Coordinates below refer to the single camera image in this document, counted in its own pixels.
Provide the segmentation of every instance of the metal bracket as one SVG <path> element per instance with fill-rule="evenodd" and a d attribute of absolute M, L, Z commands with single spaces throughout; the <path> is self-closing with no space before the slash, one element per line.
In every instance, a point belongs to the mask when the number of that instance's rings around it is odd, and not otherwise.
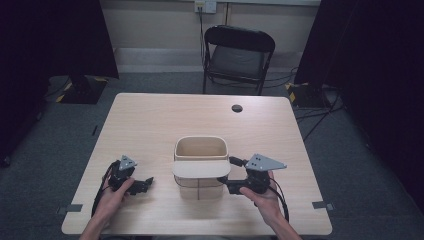
<path fill-rule="evenodd" d="M 132 167 L 135 167 L 135 166 L 137 166 L 137 163 L 135 163 L 133 160 L 131 160 L 131 158 L 129 158 L 125 155 L 122 155 L 121 163 L 119 164 L 119 171 L 123 171 L 125 169 L 132 168 Z"/>
<path fill-rule="evenodd" d="M 269 157 L 255 153 L 246 163 L 245 167 L 247 169 L 264 172 L 268 170 L 287 168 L 287 165 Z"/>

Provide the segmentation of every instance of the chair leg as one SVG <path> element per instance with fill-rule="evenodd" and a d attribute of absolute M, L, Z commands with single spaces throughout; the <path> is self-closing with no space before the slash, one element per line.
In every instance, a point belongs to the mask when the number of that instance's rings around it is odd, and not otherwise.
<path fill-rule="evenodd" d="M 262 88 L 264 87 L 264 81 L 259 83 L 258 96 L 262 95 Z"/>
<path fill-rule="evenodd" d="M 206 78 L 207 78 L 207 74 L 206 71 L 203 72 L 203 94 L 206 93 Z"/>

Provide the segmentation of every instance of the wire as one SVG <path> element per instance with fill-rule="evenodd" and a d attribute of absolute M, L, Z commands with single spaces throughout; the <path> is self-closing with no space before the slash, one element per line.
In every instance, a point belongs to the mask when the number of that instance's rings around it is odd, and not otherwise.
<path fill-rule="evenodd" d="M 202 66 L 205 69 L 205 42 L 203 40 L 203 9 L 201 7 L 197 8 L 199 12 L 199 20 L 200 20 L 200 57 L 202 58 Z"/>
<path fill-rule="evenodd" d="M 106 187 L 106 188 L 104 188 L 103 189 L 103 185 L 105 184 L 105 182 L 106 182 L 106 179 L 107 179 L 107 177 L 108 177 L 108 175 L 109 175 L 109 171 L 112 169 L 112 167 L 114 166 L 114 165 L 116 165 L 116 164 L 118 164 L 119 162 L 118 161 L 115 161 L 115 162 L 113 162 L 112 164 L 110 164 L 110 166 L 107 168 L 107 170 L 106 170 L 106 173 L 105 173 L 105 175 L 103 176 L 103 178 L 102 178 L 102 184 L 100 185 L 100 188 L 99 188 L 99 190 L 97 191 L 97 194 L 96 194 L 96 198 L 94 199 L 94 203 L 93 203 L 93 208 L 91 209 L 91 216 L 93 216 L 94 215 L 94 213 L 96 212 L 96 209 L 97 209 L 97 205 L 99 204 L 99 202 L 100 202 L 100 198 L 102 198 L 102 193 L 103 193 L 103 191 L 105 190 L 105 189 L 107 189 L 108 187 Z"/>
<path fill-rule="evenodd" d="M 68 78 L 66 79 L 65 83 L 63 83 L 63 85 L 62 85 L 62 86 L 60 86 L 58 89 L 54 90 L 54 91 L 53 91 L 53 92 L 51 92 L 51 93 L 47 93 L 46 95 L 44 95 L 44 97 L 45 97 L 45 98 L 46 98 L 46 97 L 50 97 L 51 95 L 53 95 L 53 94 L 57 93 L 60 89 L 62 89 L 63 87 L 65 87 L 65 86 L 66 86 L 66 84 L 68 83 L 68 81 L 69 81 L 69 76 L 68 76 Z"/>
<path fill-rule="evenodd" d="M 331 110 L 331 112 L 330 112 L 330 113 L 334 113 L 334 112 L 337 112 L 337 111 L 342 110 L 342 109 L 344 109 L 344 105 L 342 105 L 342 106 L 340 106 L 340 107 L 338 107 L 338 108 L 336 108 L 336 109 Z M 308 113 L 304 114 L 304 116 L 302 116 L 302 117 L 297 117 L 297 118 L 296 118 L 296 120 L 303 120 L 303 119 L 305 119 L 305 118 L 322 116 L 322 115 L 324 115 L 324 114 L 327 114 L 327 113 L 328 113 L 328 112 L 324 112 L 324 113 L 317 113 L 317 114 L 313 114 L 313 115 L 307 115 L 307 114 L 309 114 L 309 113 L 311 113 L 311 112 L 314 112 L 314 111 L 312 110 L 312 111 L 310 111 L 310 112 L 308 112 Z"/>
<path fill-rule="evenodd" d="M 322 120 L 324 120 L 325 117 L 327 117 L 328 115 L 331 114 L 332 110 L 334 109 L 334 106 L 336 106 L 336 103 L 337 103 L 337 100 L 339 99 L 339 96 L 340 96 L 340 91 L 337 92 L 336 100 L 334 100 L 333 104 L 331 104 L 330 109 L 326 113 L 323 114 L 322 118 L 314 125 L 314 127 L 312 127 L 312 129 L 308 132 L 308 134 L 306 134 L 306 136 L 303 138 L 303 142 L 305 142 L 306 139 L 308 139 L 308 137 L 318 127 L 318 125 L 322 122 Z"/>
<path fill-rule="evenodd" d="M 230 3 L 227 2 L 227 7 L 225 8 L 225 25 L 228 24 L 228 8 L 230 7 Z"/>
<path fill-rule="evenodd" d="M 289 209 L 287 207 L 287 203 L 286 203 L 286 199 L 284 198 L 284 194 L 283 194 L 283 190 L 281 190 L 280 184 L 277 183 L 277 181 L 275 181 L 274 179 L 270 178 L 273 182 L 275 182 L 275 184 L 278 186 L 278 188 L 280 189 L 280 192 L 277 192 L 277 190 L 275 190 L 274 188 L 272 188 L 271 186 L 268 186 L 268 189 L 271 190 L 275 195 L 277 195 L 277 197 L 280 199 L 281 204 L 283 206 L 283 211 L 284 211 L 284 218 L 287 220 L 287 222 L 289 222 L 290 220 L 290 216 L 289 216 Z"/>
<path fill-rule="evenodd" d="M 279 83 L 279 84 L 276 84 L 276 85 L 264 86 L 263 88 L 275 88 L 275 87 L 279 87 L 279 86 L 282 86 L 282 85 L 284 85 L 284 84 L 286 84 L 286 83 L 290 82 L 290 81 L 291 81 L 291 79 L 292 79 L 292 77 L 296 75 L 296 73 L 293 73 L 294 69 L 296 69 L 296 68 L 298 68 L 298 67 L 294 67 L 294 68 L 292 68 L 292 69 L 290 70 L 290 74 L 289 74 L 289 75 L 287 75 L 287 76 L 280 77 L 280 78 L 274 78 L 274 79 L 265 79 L 265 82 L 272 82 L 272 81 L 278 81 L 278 80 L 283 80 L 283 79 L 288 78 L 288 80 L 287 80 L 287 81 L 284 81 L 284 82 Z M 217 81 L 216 81 L 216 79 L 214 80 L 214 82 L 215 82 L 216 84 L 218 84 L 218 85 L 225 86 L 225 87 L 246 88 L 246 89 L 253 89 L 253 88 L 256 88 L 256 87 L 254 87 L 254 86 L 238 86 L 238 85 L 240 85 L 240 84 L 244 84 L 244 83 L 242 83 L 242 82 L 220 83 L 220 82 L 217 82 Z"/>
<path fill-rule="evenodd" d="M 312 113 L 312 112 L 316 112 L 316 111 L 323 111 L 324 109 L 313 109 L 313 110 L 310 110 L 310 111 L 308 111 L 307 113 L 305 113 L 305 114 L 303 114 L 303 116 L 302 117 L 297 117 L 296 118 L 296 120 L 299 120 L 297 123 L 299 124 L 299 123 L 301 123 L 305 118 L 308 118 L 308 117 L 311 117 L 311 116 L 313 116 L 313 115 L 308 115 L 308 114 L 310 114 L 310 113 Z M 325 114 L 325 113 L 319 113 L 319 114 L 314 114 L 314 115 L 318 115 L 318 116 L 321 116 L 322 114 Z"/>

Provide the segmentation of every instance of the black cord on floor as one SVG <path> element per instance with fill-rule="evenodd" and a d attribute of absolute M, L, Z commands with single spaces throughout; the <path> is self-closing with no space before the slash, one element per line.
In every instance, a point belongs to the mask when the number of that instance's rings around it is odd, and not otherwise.
<path fill-rule="evenodd" d="M 203 39 L 203 9 L 201 7 L 197 8 L 199 12 L 199 20 L 200 20 L 200 57 L 202 58 L 202 66 L 205 69 L 205 41 Z"/>
<path fill-rule="evenodd" d="M 263 88 L 275 88 L 275 87 L 280 87 L 283 86 L 284 84 L 288 83 L 291 81 L 292 77 L 296 75 L 296 73 L 293 73 L 293 71 L 298 68 L 298 67 L 294 67 L 290 70 L 290 74 L 284 77 L 280 77 L 280 78 L 274 78 L 274 79 L 265 79 L 265 82 L 272 82 L 272 81 L 278 81 L 278 80 L 283 80 L 283 79 L 287 79 L 286 81 L 276 84 L 276 85 L 271 85 L 271 86 L 264 86 Z M 220 83 L 218 82 L 216 79 L 214 80 L 214 83 L 221 85 L 221 86 L 225 86 L 225 87 L 234 87 L 234 88 L 247 88 L 247 89 L 254 89 L 256 87 L 254 86 L 238 86 L 240 84 L 244 84 L 242 82 L 232 82 L 232 83 Z"/>
<path fill-rule="evenodd" d="M 339 96 L 340 96 L 340 91 L 337 92 L 336 100 L 334 100 L 333 104 L 331 104 L 330 109 L 326 113 L 323 114 L 322 118 L 314 125 L 314 127 L 308 132 L 308 134 L 306 134 L 306 136 L 303 138 L 303 142 L 305 142 L 306 139 L 308 139 L 308 137 L 318 127 L 318 125 L 322 122 L 322 120 L 324 120 L 325 117 L 327 117 L 328 115 L 330 115 L 330 113 L 334 109 L 334 106 L 336 106 L 336 103 L 337 103 L 337 100 L 339 99 Z"/>
<path fill-rule="evenodd" d="M 336 109 L 331 110 L 331 112 L 330 112 L 330 113 L 334 113 L 334 112 L 340 111 L 340 110 L 342 110 L 342 109 L 344 109 L 344 105 L 342 105 L 342 106 L 340 106 L 340 107 L 338 107 L 338 108 L 336 108 Z M 323 112 L 323 113 L 317 113 L 317 114 L 308 115 L 308 114 L 309 114 L 309 113 L 311 113 L 311 112 L 315 112 L 315 111 L 323 111 L 323 110 L 325 110 L 325 109 L 324 109 L 324 108 L 319 108 L 319 109 L 316 109 L 316 110 L 312 110 L 312 109 L 311 109 L 311 111 L 309 111 L 309 112 L 305 113 L 303 116 L 301 116 L 301 117 L 297 117 L 297 118 L 296 118 L 296 120 L 300 120 L 300 121 L 298 121 L 297 123 L 300 123 L 300 122 L 301 122 L 301 121 L 303 121 L 303 119 L 305 119 L 305 118 L 318 117 L 318 116 L 322 116 L 322 115 L 325 115 L 325 114 L 327 114 L 327 113 L 328 113 L 328 111 L 327 111 L 327 112 Z"/>

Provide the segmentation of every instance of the wooden table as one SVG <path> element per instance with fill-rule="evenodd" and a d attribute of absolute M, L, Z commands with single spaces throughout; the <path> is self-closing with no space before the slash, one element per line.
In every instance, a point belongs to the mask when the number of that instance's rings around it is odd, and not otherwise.
<path fill-rule="evenodd" d="M 243 111 L 235 113 L 239 104 Z M 104 230 L 117 235 L 274 235 L 258 209 L 226 187 L 215 199 L 184 199 L 173 174 L 177 140 L 212 135 L 225 139 L 230 156 L 250 159 L 254 153 L 288 165 L 274 171 L 290 212 L 290 224 L 301 235 L 328 235 L 332 226 L 289 101 L 282 97 L 122 93 L 117 95 L 62 231 L 81 234 L 107 167 L 127 155 L 138 163 L 133 177 L 154 177 L 147 193 L 130 196 Z M 244 168 L 232 166 L 230 179 L 244 179 Z"/>

